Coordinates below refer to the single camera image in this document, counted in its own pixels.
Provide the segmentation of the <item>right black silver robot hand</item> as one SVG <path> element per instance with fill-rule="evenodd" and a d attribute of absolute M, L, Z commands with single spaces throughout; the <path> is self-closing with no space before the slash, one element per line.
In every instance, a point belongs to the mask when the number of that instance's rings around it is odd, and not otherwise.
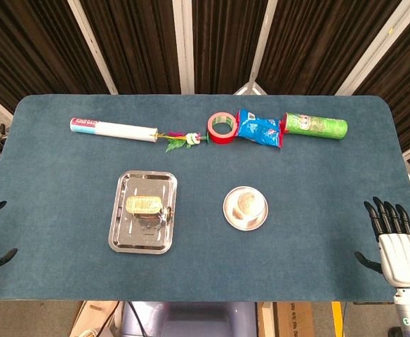
<path fill-rule="evenodd" d="M 375 240 L 378 244 L 380 261 L 367 259 L 356 251 L 355 258 L 364 267 L 384 276 L 396 289 L 410 288 L 410 218 L 400 204 L 391 204 L 374 197 L 364 202 Z"/>

